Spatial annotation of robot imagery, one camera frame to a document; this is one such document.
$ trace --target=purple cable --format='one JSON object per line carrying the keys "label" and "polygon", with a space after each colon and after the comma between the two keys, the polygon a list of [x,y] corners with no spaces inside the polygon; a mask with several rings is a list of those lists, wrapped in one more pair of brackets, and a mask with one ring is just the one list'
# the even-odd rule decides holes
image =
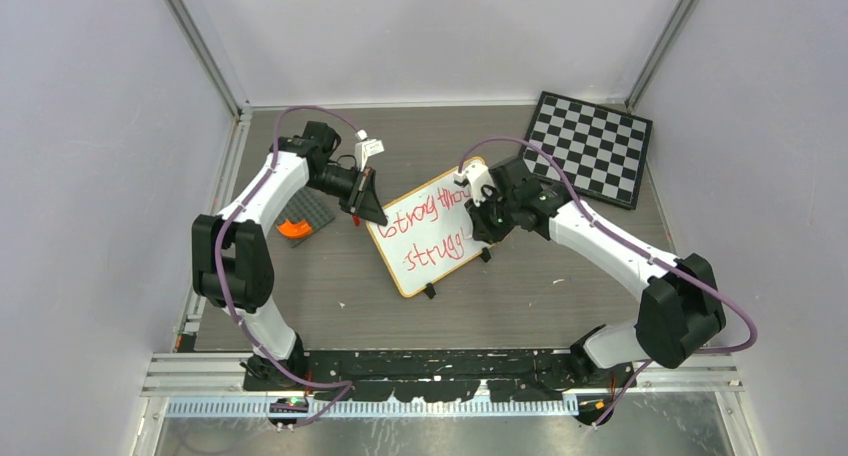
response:
{"label": "purple cable", "polygon": [[[577,206],[577,210],[580,211],[580,214],[582,214],[583,217],[586,218],[586,220],[589,221],[589,224],[591,226],[598,228],[599,231],[601,231],[602,233],[607,235],[610,239],[621,244],[625,248],[633,251],[634,253],[638,254],[639,256],[645,258],[646,260],[648,260],[649,263],[656,264],[657,266],[665,269],[666,271],[671,272],[672,274],[674,274],[675,276],[677,276],[679,278],[682,278],[684,281],[688,282],[689,284],[694,285],[695,287],[697,287],[701,291],[704,291],[707,294],[709,294],[710,296],[719,300],[722,304],[726,305],[728,308],[733,310],[734,313],[739,315],[739,317],[742,318],[742,321],[744,321],[745,324],[748,326],[748,332],[749,332],[748,340],[745,341],[744,343],[737,344],[735,346],[729,346],[729,347],[726,347],[726,348],[702,348],[702,349],[699,349],[698,351],[696,351],[697,353],[700,353],[700,354],[735,353],[735,352],[738,352],[738,351],[743,351],[745,349],[748,349],[751,346],[753,346],[754,343],[757,342],[757,338],[759,337],[759,331],[757,330],[757,325],[754,324],[754,320],[751,319],[751,316],[748,315],[748,313],[745,312],[745,310],[742,309],[741,306],[736,304],[733,300],[731,300],[727,296],[718,292],[715,288],[711,288],[710,286],[704,284],[700,280],[695,279],[692,276],[689,276],[688,274],[686,274],[683,271],[677,269],[676,267],[666,263],[665,261],[662,261],[661,259],[658,259],[658,258],[651,258],[651,254],[648,251],[645,251],[644,249],[636,246],[635,244],[631,243],[630,241],[626,240],[625,238],[619,236],[614,231],[612,231],[611,229],[604,226],[604,224],[602,222],[595,221],[595,218],[592,216],[592,214],[589,212],[589,210],[586,209],[585,206],[583,206],[583,202],[580,200],[580,197],[577,196],[577,192],[574,191],[574,187],[571,185],[571,182],[568,180],[568,177],[565,175],[565,172],[562,170],[562,168],[559,167],[558,164],[556,164],[553,157],[551,155],[545,153],[544,151],[540,150],[536,146],[533,146],[529,142],[524,141],[523,139],[508,138],[508,137],[501,137],[501,136],[493,137],[493,138],[489,138],[489,139],[484,139],[483,141],[480,141],[479,143],[477,143],[474,146],[472,146],[471,148],[469,148],[468,151],[466,151],[465,154],[462,155],[462,159],[460,159],[460,161],[459,161],[459,167],[458,167],[457,171],[458,172],[462,171],[462,168],[465,165],[465,162],[468,161],[469,156],[471,155],[471,153],[475,149],[479,148],[480,146],[482,146],[484,144],[496,142],[496,141],[507,141],[507,142],[512,142],[512,143],[518,143],[522,146],[525,146],[525,147],[530,148],[533,151],[537,152],[557,172],[557,176],[559,176],[559,179],[560,179],[560,181],[562,181],[562,184],[565,185],[565,189],[566,189],[566,191],[568,191],[568,195],[571,197],[572,201],[574,201],[575,205]],[[627,389],[630,386],[632,386],[634,382],[636,382],[636,376],[638,376],[639,373],[641,373],[645,368],[647,368],[648,365],[651,364],[652,362],[653,361],[651,361],[651,360],[646,361],[645,363],[642,364],[642,366],[639,367],[639,369],[637,369],[636,371],[633,372],[633,375],[630,376],[630,378],[627,380],[627,383],[624,384],[624,387],[622,387],[621,391],[619,391],[618,394],[615,396],[615,398],[613,398],[612,402],[607,407],[606,411],[604,411],[601,414],[601,417],[599,417],[595,421],[593,426],[597,426],[598,424],[603,422],[604,419],[606,419],[609,416],[609,414],[612,412],[613,408],[615,408],[615,405],[618,404],[618,402],[621,400],[621,397],[624,396],[625,392],[627,392]]]}
{"label": "purple cable", "polygon": [[236,217],[238,217],[238,215],[244,210],[245,206],[248,203],[250,203],[250,201],[253,199],[254,196],[256,196],[256,193],[259,192],[259,190],[262,188],[262,186],[265,184],[265,182],[268,181],[268,178],[271,177],[271,174],[273,173],[274,168],[276,168],[276,166],[277,166],[277,151],[278,151],[277,139],[279,138],[280,121],[283,119],[283,116],[285,116],[288,113],[291,113],[293,111],[305,110],[305,109],[320,111],[320,112],[335,116],[335,117],[339,118],[340,120],[344,121],[346,124],[348,124],[351,128],[353,128],[354,131],[359,131],[359,128],[356,125],[354,125],[352,122],[348,121],[342,115],[335,113],[333,111],[330,111],[329,109],[321,108],[319,106],[291,106],[289,108],[286,108],[283,112],[280,113],[279,116],[277,116],[277,121],[274,125],[274,142],[273,142],[273,146],[272,146],[273,156],[271,157],[271,167],[268,168],[268,170],[265,171],[265,174],[263,174],[262,177],[259,178],[259,181],[253,187],[253,189],[251,189],[250,192],[248,192],[247,195],[244,197],[244,199],[241,201],[241,204],[235,209],[235,211],[233,211],[232,214],[230,214],[229,217],[227,217],[226,221],[224,221],[224,224],[221,226],[221,229],[218,231],[218,237],[215,238],[215,246],[214,246],[215,270],[218,273],[218,281],[221,284],[221,293],[224,295],[224,301],[227,304],[227,311],[230,313],[230,318],[232,318],[233,322],[236,323],[236,325],[241,328],[242,333],[244,333],[247,340],[250,341],[250,344],[252,344],[254,347],[259,349],[259,351],[265,356],[265,358],[268,359],[271,362],[271,364],[273,364],[274,367],[277,368],[277,370],[279,372],[281,372],[285,377],[291,379],[292,381],[294,381],[294,382],[296,382],[300,385],[303,385],[303,386],[306,386],[306,387],[311,387],[311,388],[314,388],[314,389],[342,388],[338,392],[338,394],[336,394],[336,396],[330,401],[329,404],[324,406],[324,408],[322,408],[320,411],[313,414],[312,416],[304,419],[303,421],[297,422],[293,426],[294,428],[301,428],[303,426],[311,424],[316,419],[318,419],[322,414],[327,412],[334,404],[339,402],[344,397],[344,395],[347,394],[348,391],[350,391],[350,389],[353,387],[353,382],[352,381],[339,381],[339,382],[336,382],[336,383],[316,383],[316,382],[312,382],[312,381],[307,381],[305,379],[302,379],[302,378],[295,376],[294,374],[291,373],[291,371],[286,369],[285,366],[281,365],[277,361],[277,359],[274,357],[274,355],[272,355],[270,353],[270,351],[268,351],[264,346],[262,346],[262,344],[253,336],[253,334],[250,333],[250,330],[247,329],[247,326],[243,324],[244,318],[242,318],[241,316],[239,316],[236,313],[235,303],[233,302],[233,296],[230,293],[230,286],[227,284],[227,278],[224,276],[226,273],[224,271],[224,261],[223,261],[222,252],[223,252],[223,247],[224,247],[224,235],[227,234],[227,230],[233,224],[233,221],[236,219]]}

